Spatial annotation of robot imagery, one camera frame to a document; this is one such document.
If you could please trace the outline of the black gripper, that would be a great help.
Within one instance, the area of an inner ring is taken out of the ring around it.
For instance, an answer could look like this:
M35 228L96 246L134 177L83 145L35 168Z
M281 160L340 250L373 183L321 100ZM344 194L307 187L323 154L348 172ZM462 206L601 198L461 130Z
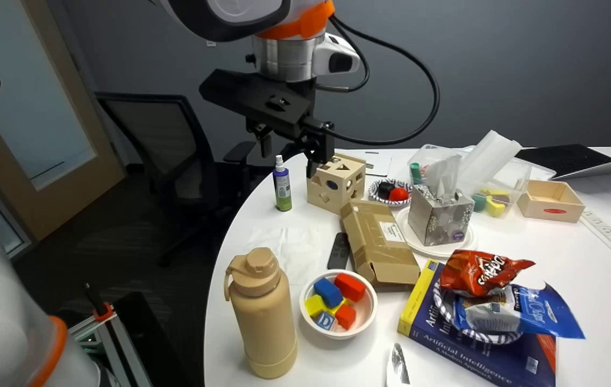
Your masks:
M199 94L253 123L263 157L270 154L270 130L288 140L313 137L306 145L307 179L333 157L331 125L313 116L312 82L283 83L257 72L214 68L199 83Z

